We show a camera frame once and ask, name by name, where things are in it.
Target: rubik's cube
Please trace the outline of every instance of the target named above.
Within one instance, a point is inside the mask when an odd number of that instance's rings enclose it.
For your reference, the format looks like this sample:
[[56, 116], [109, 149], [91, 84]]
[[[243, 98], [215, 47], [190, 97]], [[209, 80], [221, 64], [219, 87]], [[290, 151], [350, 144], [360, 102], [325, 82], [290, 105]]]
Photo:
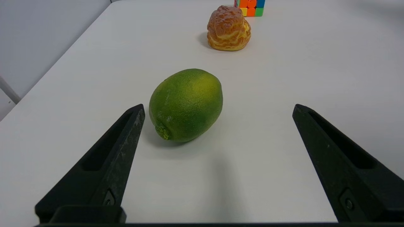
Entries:
[[261, 17], [265, 0], [234, 0], [234, 7], [240, 8], [245, 17]]

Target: white wall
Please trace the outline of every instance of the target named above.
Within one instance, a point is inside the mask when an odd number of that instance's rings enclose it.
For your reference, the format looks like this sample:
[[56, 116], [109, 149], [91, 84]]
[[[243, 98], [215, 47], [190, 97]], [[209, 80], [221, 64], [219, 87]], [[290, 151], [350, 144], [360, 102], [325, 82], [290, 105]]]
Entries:
[[0, 89], [0, 121], [15, 107], [15, 103]]
[[0, 0], [0, 77], [24, 97], [109, 4]]

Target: table surface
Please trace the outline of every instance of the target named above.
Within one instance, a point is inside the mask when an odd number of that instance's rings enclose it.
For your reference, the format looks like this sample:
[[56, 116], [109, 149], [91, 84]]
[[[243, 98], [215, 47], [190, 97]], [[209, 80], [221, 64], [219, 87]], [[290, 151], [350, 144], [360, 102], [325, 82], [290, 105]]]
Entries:
[[307, 105], [404, 177], [404, 14], [398, 1], [267, 0], [238, 52], [211, 49], [232, 0], [118, 1], [0, 122], [0, 220], [34, 205], [168, 76], [204, 69], [223, 111], [186, 144], [146, 118], [122, 207], [128, 222], [336, 221], [292, 119]]

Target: green cube square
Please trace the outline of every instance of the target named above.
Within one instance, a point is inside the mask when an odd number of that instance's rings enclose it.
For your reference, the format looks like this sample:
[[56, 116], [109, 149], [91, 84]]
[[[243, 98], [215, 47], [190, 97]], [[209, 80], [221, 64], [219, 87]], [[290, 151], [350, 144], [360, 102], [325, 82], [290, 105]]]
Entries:
[[264, 8], [256, 8], [255, 9], [255, 16], [256, 17], [261, 17], [263, 13], [264, 13]]

